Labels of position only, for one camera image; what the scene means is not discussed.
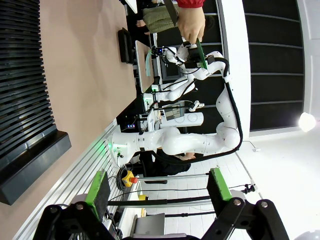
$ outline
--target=white floor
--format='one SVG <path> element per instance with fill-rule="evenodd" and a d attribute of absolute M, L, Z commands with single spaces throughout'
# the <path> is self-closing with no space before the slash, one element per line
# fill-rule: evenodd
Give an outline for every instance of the white floor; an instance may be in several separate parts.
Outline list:
<path fill-rule="evenodd" d="M 203 174 L 209 172 L 210 168 L 220 167 L 222 175 L 228 187 L 250 184 L 250 178 L 244 169 L 243 165 L 235 154 L 224 157 L 210 159 L 198 163 L 193 163 L 187 172 L 179 173 L 179 175 Z M 167 184 L 143 184 L 143 190 L 159 190 L 159 189 L 202 189 L 206 188 L 208 177 L 198 177 L 190 179 L 175 179 L 169 180 Z M 235 190 L 243 190 L 244 187 L 233 188 Z M 195 191 L 145 191 L 150 200 L 156 199 L 176 199 L 187 197 L 207 196 L 207 190 Z M 246 195 L 251 203 L 256 203 L 260 200 L 258 193 L 251 192 Z M 212 204 L 189 207 L 171 207 L 171 208 L 147 208 L 147 213 L 150 215 L 166 213 L 166 214 L 181 214 L 181 213 L 199 213 L 213 211 Z M 165 219 L 165 234 L 186 233 L 197 238 L 201 238 L 208 230 L 214 221 L 215 214 L 196 215 L 189 217 L 170 217 Z M 246 240 L 250 239 L 247 232 L 244 230 L 235 230 L 231 240 Z"/>

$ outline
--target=red sleeve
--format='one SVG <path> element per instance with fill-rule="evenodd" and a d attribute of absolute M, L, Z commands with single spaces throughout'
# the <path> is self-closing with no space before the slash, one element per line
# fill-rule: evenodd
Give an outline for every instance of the red sleeve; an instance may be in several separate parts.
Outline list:
<path fill-rule="evenodd" d="M 205 0 L 177 0 L 179 8 L 197 9 L 201 8 Z"/>

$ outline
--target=black pants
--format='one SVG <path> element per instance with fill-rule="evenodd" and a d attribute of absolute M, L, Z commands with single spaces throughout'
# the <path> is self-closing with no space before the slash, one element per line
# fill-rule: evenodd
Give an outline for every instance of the black pants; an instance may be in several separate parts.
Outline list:
<path fill-rule="evenodd" d="M 165 154 L 161 149 L 158 149 L 156 153 L 162 157 L 168 157 L 168 155 Z M 191 167 L 191 164 L 170 164 L 163 162 L 157 158 L 155 158 L 155 161 L 153 162 L 152 154 L 150 151 L 140 152 L 139 159 L 141 162 L 143 162 L 143 164 L 141 164 L 141 167 L 136 167 L 136 169 L 133 168 L 133 174 L 143 174 L 144 177 L 165 177 L 168 175 L 172 176 L 181 172 L 186 172 Z"/>

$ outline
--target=green object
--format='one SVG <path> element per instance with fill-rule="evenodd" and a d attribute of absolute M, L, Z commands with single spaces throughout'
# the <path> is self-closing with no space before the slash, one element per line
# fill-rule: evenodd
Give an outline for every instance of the green object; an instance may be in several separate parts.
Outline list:
<path fill-rule="evenodd" d="M 222 200 L 229 201 L 232 198 L 232 195 L 231 195 L 231 192 L 229 191 L 229 188 L 225 182 L 224 177 L 222 176 L 220 169 L 216 167 L 216 168 L 211 168 L 210 171 L 219 188 Z"/>
<path fill-rule="evenodd" d="M 97 171 L 94 178 L 93 178 L 93 181 L 92 181 L 92 184 L 90 186 L 90 189 L 89 189 L 89 192 L 85 198 L 85 202 L 91 207 L 93 213 L 96 215 L 96 217 L 99 219 L 99 214 L 98 214 L 98 211 L 97 211 L 97 207 L 96 207 L 96 204 L 95 204 L 95 200 L 97 198 L 97 195 L 99 193 L 99 190 L 100 190 L 100 186 L 101 186 L 101 183 L 104 179 L 106 175 L 106 172 L 105 171 Z"/>
<path fill-rule="evenodd" d="M 200 60 L 201 60 L 200 66 L 201 66 L 202 68 L 208 70 L 208 66 L 207 66 L 207 62 L 206 62 L 206 59 L 205 59 L 204 50 L 202 49 L 201 43 L 200 43 L 200 41 L 199 41 L 199 38 L 196 39 L 196 46 L 197 46 L 198 53 L 199 53 Z"/>

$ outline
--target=person's hand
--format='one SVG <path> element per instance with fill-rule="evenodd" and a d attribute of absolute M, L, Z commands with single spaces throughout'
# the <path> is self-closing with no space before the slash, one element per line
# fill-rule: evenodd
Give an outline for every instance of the person's hand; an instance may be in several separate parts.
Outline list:
<path fill-rule="evenodd" d="M 206 25 L 205 14 L 202 7 L 180 8 L 178 14 L 178 28 L 181 36 L 191 44 L 195 44 L 197 38 L 202 41 Z"/>

